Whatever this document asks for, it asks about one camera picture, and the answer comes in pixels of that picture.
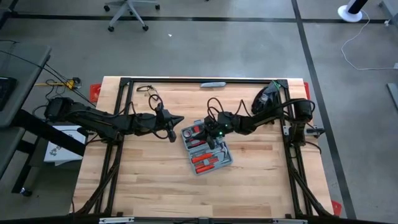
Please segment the black metal frame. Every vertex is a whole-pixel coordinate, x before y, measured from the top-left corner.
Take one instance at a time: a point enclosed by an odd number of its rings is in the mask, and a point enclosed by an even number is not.
[[[133,86],[135,82],[144,82],[144,83],[208,83],[208,82],[226,82],[226,83],[240,83],[240,84],[264,84],[269,85],[272,81],[277,81],[281,87],[283,87],[285,99],[290,99],[289,85],[287,80],[265,80],[265,79],[222,79],[222,78],[121,78],[119,82],[119,90],[116,98],[116,105],[114,109],[114,113],[118,114],[121,106],[121,101],[123,97],[123,90],[126,86],[128,86],[127,97],[125,102],[125,110],[124,114],[128,115],[129,104],[132,98]],[[278,103],[282,103],[282,96],[279,92],[277,97]],[[290,117],[293,117],[292,106],[288,107],[288,114]],[[283,134],[283,126],[286,125],[286,120],[284,118],[280,119],[281,125],[281,133],[284,141],[285,148],[285,156],[287,162],[287,172],[289,174],[290,181],[290,190],[292,193],[293,199],[293,207],[294,207],[294,215],[295,218],[311,218],[314,217],[312,214],[312,206],[316,209],[316,206],[319,206],[315,196],[311,193],[310,189],[307,187],[307,181],[305,178],[305,169],[303,166],[303,160],[300,153],[300,146],[294,146],[295,149],[295,157],[297,159],[298,171],[292,171],[289,169],[290,166],[294,166],[293,157],[291,154],[291,145],[290,145],[290,137]],[[14,223],[68,223],[72,219],[74,223],[94,223],[98,222],[101,217],[111,217],[113,200],[116,193],[116,183],[118,181],[118,171],[119,165],[121,161],[121,155],[123,150],[123,141],[124,136],[121,135],[116,141],[116,143],[108,143],[106,148],[106,153],[103,162],[103,170],[101,173],[100,183],[98,188],[95,190],[94,194],[90,197],[90,199],[85,203],[85,205],[76,213],[69,214],[62,217],[46,217],[46,218],[34,218],[34,219],[26,219],[26,220],[13,220]],[[116,156],[114,158],[113,165],[108,171],[109,162],[113,147],[117,146]],[[103,191],[106,188],[107,184],[111,182],[111,186],[109,189],[109,196],[107,201],[107,206],[104,209],[104,212],[101,212],[101,204],[103,199]],[[302,189],[303,197],[305,201],[305,211],[304,215],[300,209],[299,204],[299,196],[297,193],[296,182]],[[95,206],[94,213],[88,214],[90,210]],[[292,214],[286,214],[286,218],[292,218]],[[196,220],[195,218],[159,218],[159,217],[137,217],[134,221],[140,222],[187,222],[187,220]],[[212,223],[272,223],[274,219],[271,218],[214,218],[211,219]]]

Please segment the concrete floor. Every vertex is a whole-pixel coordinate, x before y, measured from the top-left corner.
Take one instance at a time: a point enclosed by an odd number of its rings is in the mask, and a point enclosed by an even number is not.
[[[297,0],[303,19],[337,19],[346,0]],[[43,15],[112,15],[105,0],[20,0],[16,11]],[[291,0],[162,0],[162,9],[139,8],[142,16],[295,18]],[[371,19],[385,19],[370,0]],[[149,21],[143,32],[136,21],[121,21],[109,33],[108,21],[9,19],[0,39],[53,48],[49,64],[67,77],[80,77],[88,96],[92,83],[107,75],[189,77],[303,78],[312,86],[295,22]],[[398,112],[386,88],[398,82],[398,70],[357,71],[340,52],[363,24],[304,24],[323,100],[340,153],[358,219],[398,223],[398,174],[395,133]],[[398,31],[370,24],[345,48],[357,67],[392,67],[398,62]],[[43,72],[38,82],[51,78]],[[34,88],[24,108],[45,103],[47,88]],[[312,100],[317,100],[313,88]],[[66,92],[65,96],[79,100]],[[319,111],[315,123],[322,126]],[[320,138],[332,200],[342,203],[326,137]],[[40,169],[32,178],[31,198],[10,195],[10,182],[22,167],[16,154],[0,181],[0,218],[42,217],[68,212],[77,171]],[[49,179],[62,177],[49,182]],[[5,201],[15,206],[8,206]]]

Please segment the tool kit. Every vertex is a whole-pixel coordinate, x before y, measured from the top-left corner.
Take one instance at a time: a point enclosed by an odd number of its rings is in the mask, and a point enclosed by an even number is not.
[[[193,139],[193,137],[204,129],[200,120],[195,121],[193,126],[182,129],[182,139],[185,149],[188,151],[189,161],[193,173],[196,175],[206,174],[221,167],[230,165],[233,161],[228,146],[222,137],[214,140],[215,148],[210,149],[204,140]]]

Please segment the wooden tabletop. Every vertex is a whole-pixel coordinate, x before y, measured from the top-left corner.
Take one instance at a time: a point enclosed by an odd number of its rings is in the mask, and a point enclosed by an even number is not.
[[[97,109],[113,113],[119,81],[120,77],[104,77]],[[302,79],[288,81],[291,98],[307,97]],[[113,214],[215,218],[282,218],[286,213],[294,214],[279,122],[258,127],[248,136],[228,134],[225,139],[234,162],[201,176],[193,174],[182,143],[180,130],[207,116],[209,98],[217,97],[224,110],[232,112],[243,99],[250,110],[263,85],[227,84],[224,88],[202,89],[198,83],[135,83],[132,100],[137,113],[153,113],[148,105],[149,94],[135,91],[146,84],[157,89],[165,109],[185,119],[175,127],[175,143],[152,134],[124,138]],[[313,137],[307,140],[317,143]],[[105,150],[106,145],[100,142],[86,148],[73,196],[76,210],[100,182]],[[325,209],[333,213],[319,150],[307,144],[302,147],[302,157],[309,188]],[[305,211],[301,190],[297,188]],[[103,209],[107,198],[106,190]]]

